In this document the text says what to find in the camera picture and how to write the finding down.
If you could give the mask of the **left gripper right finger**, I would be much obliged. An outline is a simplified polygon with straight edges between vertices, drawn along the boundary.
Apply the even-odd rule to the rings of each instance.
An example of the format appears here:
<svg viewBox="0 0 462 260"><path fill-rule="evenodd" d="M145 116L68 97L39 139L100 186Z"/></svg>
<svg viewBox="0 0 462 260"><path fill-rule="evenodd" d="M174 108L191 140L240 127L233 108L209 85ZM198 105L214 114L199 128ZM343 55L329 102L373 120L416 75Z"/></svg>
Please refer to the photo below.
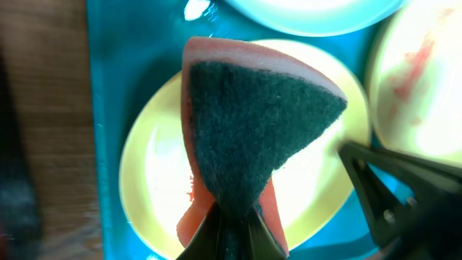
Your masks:
<svg viewBox="0 0 462 260"><path fill-rule="evenodd" d="M344 144L339 157L383 259L461 259L460 168L355 142ZM406 184L412 195L398 200L373 167Z"/></svg>

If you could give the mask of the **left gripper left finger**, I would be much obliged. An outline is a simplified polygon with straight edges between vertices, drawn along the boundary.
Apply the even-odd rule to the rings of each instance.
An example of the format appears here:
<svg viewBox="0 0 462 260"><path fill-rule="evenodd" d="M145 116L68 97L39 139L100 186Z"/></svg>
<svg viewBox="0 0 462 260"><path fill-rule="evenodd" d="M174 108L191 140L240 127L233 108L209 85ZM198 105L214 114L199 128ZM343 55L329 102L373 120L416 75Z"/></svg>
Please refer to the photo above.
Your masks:
<svg viewBox="0 0 462 260"><path fill-rule="evenodd" d="M259 213L241 219L213 203L191 242L177 260L286 260Z"/></svg>

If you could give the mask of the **green rimmed plate front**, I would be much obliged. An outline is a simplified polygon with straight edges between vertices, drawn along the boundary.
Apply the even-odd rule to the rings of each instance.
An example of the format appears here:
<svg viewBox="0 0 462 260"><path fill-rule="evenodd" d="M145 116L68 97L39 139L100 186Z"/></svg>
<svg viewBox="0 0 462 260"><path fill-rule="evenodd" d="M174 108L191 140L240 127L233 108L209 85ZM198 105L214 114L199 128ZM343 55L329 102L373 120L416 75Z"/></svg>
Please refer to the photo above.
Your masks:
<svg viewBox="0 0 462 260"><path fill-rule="evenodd" d="M317 69L348 100L339 120L273 174L282 227L289 249L294 249L323 228L352 192L337 150L348 140L370 143L367 98L356 76L329 53L291 40L262 40L261 45ZM181 76L176 74L144 106L126 139L119 171L120 198L129 223L166 259L183 251L176 227L194 198L180 125L180 86Z"/></svg>

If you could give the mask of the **green rimmed plate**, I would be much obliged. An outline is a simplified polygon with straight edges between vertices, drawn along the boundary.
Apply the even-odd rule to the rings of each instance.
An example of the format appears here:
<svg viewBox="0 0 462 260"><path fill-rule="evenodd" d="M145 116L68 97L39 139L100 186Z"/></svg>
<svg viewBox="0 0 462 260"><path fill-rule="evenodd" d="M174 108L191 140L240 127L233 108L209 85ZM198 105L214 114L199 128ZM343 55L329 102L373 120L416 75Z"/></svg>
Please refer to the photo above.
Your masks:
<svg viewBox="0 0 462 260"><path fill-rule="evenodd" d="M366 85L386 149L461 166L461 0L410 1L387 19Z"/></svg>
<svg viewBox="0 0 462 260"><path fill-rule="evenodd" d="M261 45L317 69L348 100L339 120L273 174L282 227L289 249L294 249L323 228L352 192L337 150L348 140L370 143L367 98L356 76L329 53L291 40L262 40ZM176 74L144 106L126 139L119 171L120 198L129 223L166 259L183 251L176 227L194 198L180 125L180 86L181 76Z"/></svg>

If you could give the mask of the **green and orange sponge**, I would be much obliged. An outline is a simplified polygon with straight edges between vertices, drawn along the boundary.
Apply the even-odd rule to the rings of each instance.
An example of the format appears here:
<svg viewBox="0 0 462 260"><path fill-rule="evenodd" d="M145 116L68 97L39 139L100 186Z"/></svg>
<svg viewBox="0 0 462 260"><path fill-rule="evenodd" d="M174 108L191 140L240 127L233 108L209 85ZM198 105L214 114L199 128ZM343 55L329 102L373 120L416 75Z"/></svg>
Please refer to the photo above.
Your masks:
<svg viewBox="0 0 462 260"><path fill-rule="evenodd" d="M237 219L255 209L287 257L272 173L346 107L335 83L293 56L241 40L190 38L180 114L198 195L188 214L198 219L186 247L216 202Z"/></svg>

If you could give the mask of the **light blue plate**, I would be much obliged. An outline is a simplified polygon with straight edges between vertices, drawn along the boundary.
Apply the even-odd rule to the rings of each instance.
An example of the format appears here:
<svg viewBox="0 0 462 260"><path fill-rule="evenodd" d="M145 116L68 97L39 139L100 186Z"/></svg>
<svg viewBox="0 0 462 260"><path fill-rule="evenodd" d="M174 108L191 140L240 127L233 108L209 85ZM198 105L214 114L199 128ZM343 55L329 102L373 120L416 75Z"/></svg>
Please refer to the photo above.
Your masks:
<svg viewBox="0 0 462 260"><path fill-rule="evenodd" d="M227 0L251 20L291 35L352 33L385 19L407 0Z"/></svg>

